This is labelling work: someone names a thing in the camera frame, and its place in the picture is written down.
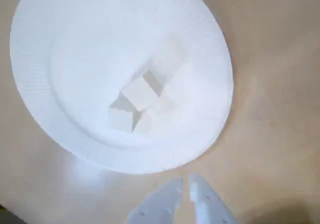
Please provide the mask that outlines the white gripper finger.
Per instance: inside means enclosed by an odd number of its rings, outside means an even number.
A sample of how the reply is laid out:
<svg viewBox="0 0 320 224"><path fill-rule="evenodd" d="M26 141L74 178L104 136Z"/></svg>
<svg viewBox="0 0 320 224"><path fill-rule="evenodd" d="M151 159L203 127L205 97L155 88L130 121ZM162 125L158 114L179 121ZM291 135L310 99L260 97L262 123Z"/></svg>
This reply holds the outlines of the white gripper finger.
<svg viewBox="0 0 320 224"><path fill-rule="evenodd" d="M200 174L189 175L189 194L197 224L237 223L230 209Z"/></svg>
<svg viewBox="0 0 320 224"><path fill-rule="evenodd" d="M174 178L149 194L127 217L127 224L172 224L180 205L184 182Z"/></svg>

